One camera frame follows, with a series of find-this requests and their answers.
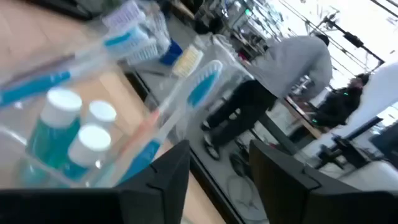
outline wall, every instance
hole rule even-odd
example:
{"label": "wall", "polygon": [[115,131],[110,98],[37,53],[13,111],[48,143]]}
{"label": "wall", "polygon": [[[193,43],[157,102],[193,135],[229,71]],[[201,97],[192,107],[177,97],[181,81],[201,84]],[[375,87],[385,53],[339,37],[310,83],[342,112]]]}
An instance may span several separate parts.
{"label": "wall", "polygon": [[308,156],[314,156],[319,151],[319,146],[324,144],[332,146],[331,134],[347,136],[356,128],[360,127],[378,113],[386,109],[398,100],[398,61],[383,65],[372,75],[369,83],[365,86],[361,97],[361,105],[349,117],[346,126],[332,129],[320,139],[311,142],[303,151]]}

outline black jacket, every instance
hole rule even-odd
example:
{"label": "black jacket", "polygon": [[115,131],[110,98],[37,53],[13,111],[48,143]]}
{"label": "black jacket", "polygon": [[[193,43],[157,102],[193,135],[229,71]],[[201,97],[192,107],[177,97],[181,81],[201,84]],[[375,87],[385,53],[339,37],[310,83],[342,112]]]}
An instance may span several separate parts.
{"label": "black jacket", "polygon": [[333,90],[318,107],[312,121],[328,128],[345,125],[347,118],[358,109],[361,95],[362,89],[359,88]]}

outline blue toothbrush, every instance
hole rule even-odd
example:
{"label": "blue toothbrush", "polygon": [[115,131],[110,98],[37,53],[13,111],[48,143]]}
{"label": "blue toothbrush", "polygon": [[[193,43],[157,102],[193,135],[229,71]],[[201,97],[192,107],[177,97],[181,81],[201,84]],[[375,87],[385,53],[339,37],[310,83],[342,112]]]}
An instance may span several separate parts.
{"label": "blue toothbrush", "polygon": [[194,81],[199,84],[196,84],[193,90],[190,92],[183,108],[177,107],[171,117],[159,129],[159,132],[156,134],[156,136],[144,147],[138,156],[133,159],[130,167],[123,175],[120,182],[128,180],[136,173],[145,169],[152,162],[156,152],[159,150],[159,147],[165,141],[167,135],[177,124],[179,119],[186,112],[196,108],[209,95],[221,73],[222,68],[223,64],[219,60],[212,60],[204,68],[190,76],[193,77]]}
{"label": "blue toothbrush", "polygon": [[5,90],[0,91],[0,107],[9,105],[16,101],[19,101],[28,96],[45,92],[52,87],[55,87],[61,83],[65,83],[69,80],[73,80],[76,77],[82,76],[84,73],[91,71],[92,69],[98,69],[109,60],[108,55],[94,56],[90,58],[92,53],[96,53],[96,49],[104,47],[110,56],[123,55],[126,56],[130,50],[136,47],[142,39],[147,39],[148,36],[143,33],[137,27],[129,30],[122,35],[113,36],[110,39],[106,39],[101,43],[101,46],[95,46],[94,48],[83,49],[74,53],[74,59],[77,61],[83,58],[88,58],[87,62],[78,62],[76,65],[72,65],[69,69],[50,72],[43,74],[38,77],[29,80],[28,82],[11,86]]}

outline sneaker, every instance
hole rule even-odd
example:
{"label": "sneaker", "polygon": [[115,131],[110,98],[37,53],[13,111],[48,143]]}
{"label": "sneaker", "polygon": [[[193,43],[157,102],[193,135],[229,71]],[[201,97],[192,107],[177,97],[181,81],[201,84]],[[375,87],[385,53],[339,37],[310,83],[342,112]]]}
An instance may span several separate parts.
{"label": "sneaker", "polygon": [[212,145],[212,143],[210,143],[209,140],[206,139],[206,137],[203,139],[203,145],[206,149],[207,154],[209,154],[211,158],[216,161],[220,160],[220,152],[218,150],[218,147]]}
{"label": "sneaker", "polygon": [[202,131],[210,131],[211,127],[209,125],[209,123],[207,121],[202,122],[202,124],[200,125],[200,129]]}

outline toothbrush head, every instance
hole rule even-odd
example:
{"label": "toothbrush head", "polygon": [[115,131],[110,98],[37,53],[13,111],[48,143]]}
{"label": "toothbrush head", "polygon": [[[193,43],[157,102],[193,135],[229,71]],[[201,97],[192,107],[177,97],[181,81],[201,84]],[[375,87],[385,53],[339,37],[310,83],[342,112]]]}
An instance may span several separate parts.
{"label": "toothbrush head", "polygon": [[212,60],[203,69],[194,74],[199,84],[191,91],[187,103],[193,108],[199,105],[209,94],[216,83],[223,64],[219,60]]}
{"label": "toothbrush head", "polygon": [[202,58],[203,52],[190,45],[173,66],[172,73],[178,77],[187,77],[196,70]]}
{"label": "toothbrush head", "polygon": [[119,36],[105,40],[104,46],[110,54],[117,58],[123,58],[136,50],[138,46],[145,44],[148,39],[148,35],[139,26],[136,26]]}
{"label": "toothbrush head", "polygon": [[145,60],[151,60],[159,56],[157,42],[154,38],[150,38],[129,53],[127,56],[127,64],[130,66],[137,65]]}

